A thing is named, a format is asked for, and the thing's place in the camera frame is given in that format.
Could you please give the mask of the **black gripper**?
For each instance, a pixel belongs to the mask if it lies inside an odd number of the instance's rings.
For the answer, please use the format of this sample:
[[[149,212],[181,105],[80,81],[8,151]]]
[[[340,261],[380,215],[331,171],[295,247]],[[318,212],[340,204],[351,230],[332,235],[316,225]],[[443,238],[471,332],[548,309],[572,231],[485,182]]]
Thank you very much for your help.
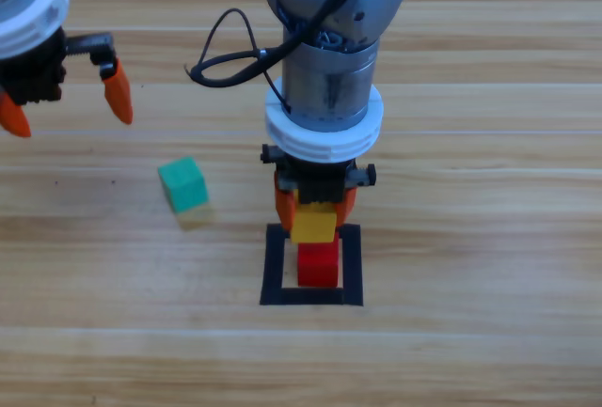
[[[337,227],[341,227],[355,206],[356,188],[374,186],[376,183],[375,166],[368,164],[358,167],[355,159],[339,163],[314,163],[293,157],[276,145],[263,144],[261,161],[276,166],[276,211],[286,231],[293,228],[295,190],[301,204],[336,203]]]
[[[0,122],[8,133],[29,138],[31,130],[19,105],[29,102],[57,102],[64,82],[66,57],[89,55],[99,67],[104,97],[114,115],[124,124],[134,119],[131,87],[114,46],[111,33],[68,37],[62,27],[32,50],[1,61]]]

